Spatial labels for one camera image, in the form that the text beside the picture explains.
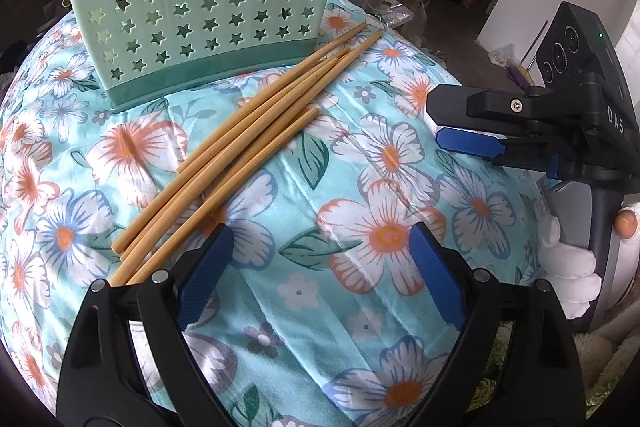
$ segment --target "wooden stick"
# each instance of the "wooden stick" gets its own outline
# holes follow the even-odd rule
[[[311,75],[317,73],[323,66],[326,67],[327,64],[328,61],[324,60],[321,64],[314,66],[308,73],[305,73],[289,85],[282,88],[279,92],[274,94],[271,99],[263,103],[256,111],[248,115],[246,121],[244,121],[244,124],[242,122],[239,123],[237,128],[234,130],[234,133],[228,133],[225,136],[222,136],[220,140],[218,140],[207,151],[205,151],[205,153],[203,153],[200,158],[192,162],[187,169],[185,169],[173,180],[171,180],[169,184],[163,190],[161,190],[160,193],[145,208],[142,209],[142,211],[135,217],[133,221],[131,221],[131,223],[129,223],[129,226],[120,234],[120,236],[118,236],[116,240],[113,241],[111,250],[113,250],[115,253],[123,253],[128,250],[130,253],[130,248],[133,241],[136,240],[141,232],[143,232],[149,222],[151,222],[151,220],[153,219],[156,219],[159,214],[162,214],[164,212],[170,200],[193,177],[197,176],[198,172],[207,164],[210,159],[212,159],[217,153],[222,151],[234,138],[238,137],[238,135],[242,133],[242,131],[246,130],[261,115],[263,115],[267,110],[273,107],[279,100],[283,99],[296,86],[300,85],[300,83],[302,82],[305,82],[306,79],[308,79]],[[124,257],[121,257],[121,261],[124,261],[129,256],[129,253],[127,253]]]
[[[315,64],[320,58],[324,57],[330,51],[336,49],[338,46],[344,44],[346,41],[356,36],[361,31],[365,30],[367,25],[365,23],[358,24],[352,30],[346,32],[344,35],[338,37],[337,39],[329,42],[324,45],[318,51],[309,55],[305,60],[300,62],[298,65],[291,68],[289,71],[284,73],[276,82],[271,84],[271,86],[267,87],[267,89],[263,90],[254,97],[249,103],[245,106],[237,110],[233,113],[229,118],[227,118],[223,123],[215,130],[213,133],[209,135],[209,137],[204,140],[200,145],[196,147],[196,149],[188,156],[188,158],[182,162],[180,166],[178,166],[178,172],[184,171],[194,159],[198,158],[202,153],[204,153],[212,144],[217,142],[225,133],[232,130],[239,122],[241,122],[244,117],[249,115],[252,111],[257,109],[261,104],[263,104],[266,100],[269,100],[274,94],[276,94],[279,90],[281,90],[284,86],[287,86],[291,81],[297,78],[301,73],[304,73],[310,66]]]
[[[199,225],[204,217],[209,216],[222,203],[224,203],[239,187],[242,186],[261,165],[263,165],[272,155],[286,145],[293,137],[303,130],[309,123],[315,120],[319,115],[319,111],[315,107],[309,108],[294,123],[290,124],[286,130],[279,134],[275,134],[273,129],[275,125],[267,129],[256,140],[260,152],[254,155],[248,163],[245,163],[238,169],[232,169],[233,175],[228,181],[210,195],[209,198],[200,206],[194,214],[154,253],[151,258],[146,261],[142,268],[127,282],[128,284],[137,284],[149,277],[156,269],[162,266],[169,258],[171,253],[180,246],[185,239],[191,235],[191,232]]]
[[[337,58],[329,58],[328,60],[322,63],[322,67],[319,70],[306,78],[305,80],[298,79],[293,84],[293,88],[289,90],[280,100],[278,100],[272,107],[270,107],[265,113],[258,118],[254,123],[252,123],[244,132],[240,134],[233,142],[231,142],[227,147],[223,149],[223,151],[213,158],[205,168],[200,170],[195,179],[190,181],[188,187],[185,190],[182,190],[175,200],[174,204],[171,204],[168,208],[163,209],[160,212],[156,222],[149,227],[146,227],[143,230],[144,233],[141,234],[142,238],[140,241],[132,248],[127,258],[120,264],[116,272],[111,276],[110,283],[112,286],[119,286],[127,282],[130,277],[135,273],[135,270],[138,268],[140,262],[144,259],[145,255],[153,248],[153,246],[160,240],[160,238],[166,233],[166,231],[171,227],[171,225],[175,222],[175,220],[183,213],[195,198],[203,192],[207,186],[215,180],[217,176],[220,175],[222,171],[238,156],[242,150],[249,146],[249,144],[257,138],[260,133],[262,133],[277,117],[279,117],[285,110],[289,108],[296,100],[302,98],[306,100],[304,105],[306,105],[315,94],[311,94],[314,92],[314,84],[318,81],[319,78],[322,78],[328,71],[333,70],[334,66],[339,63]],[[190,170],[197,166],[197,163],[193,163],[190,166]],[[185,181],[187,171],[178,175],[177,178],[174,178],[174,181],[167,185],[164,191],[168,188],[174,190],[175,186],[178,188],[182,188],[180,185],[179,178],[182,178],[181,181]],[[156,203],[156,200],[159,199],[157,196],[154,200],[149,204],[149,206],[141,212],[140,215],[145,213],[152,204]]]

